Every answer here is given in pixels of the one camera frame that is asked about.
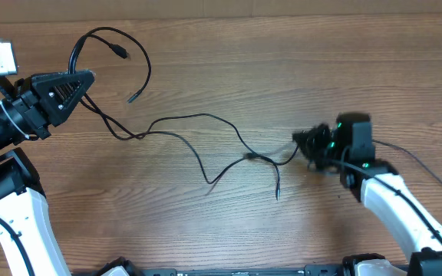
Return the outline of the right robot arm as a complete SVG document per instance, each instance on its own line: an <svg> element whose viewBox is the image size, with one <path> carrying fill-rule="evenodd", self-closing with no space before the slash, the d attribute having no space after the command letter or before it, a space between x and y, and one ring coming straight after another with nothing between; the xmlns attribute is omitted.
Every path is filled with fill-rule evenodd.
<svg viewBox="0 0 442 276"><path fill-rule="evenodd" d="M347 256L342 274L442 275L442 225L412 195L398 170L377 158L368 114L341 113L334 128L321 123L293 133L292 139L318 171L336 169L340 183L381 220L407 257L407 269L400 269L380 254Z"/></svg>

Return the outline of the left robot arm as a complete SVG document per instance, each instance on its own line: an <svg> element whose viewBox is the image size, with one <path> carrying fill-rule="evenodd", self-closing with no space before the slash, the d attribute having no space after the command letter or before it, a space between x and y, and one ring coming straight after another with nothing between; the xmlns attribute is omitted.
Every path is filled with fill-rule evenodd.
<svg viewBox="0 0 442 276"><path fill-rule="evenodd" d="M40 176L19 143L44 140L94 82L92 71L35 74L0 100L0 244L13 275L68 275L52 231ZM14 149L4 153L10 145Z"/></svg>

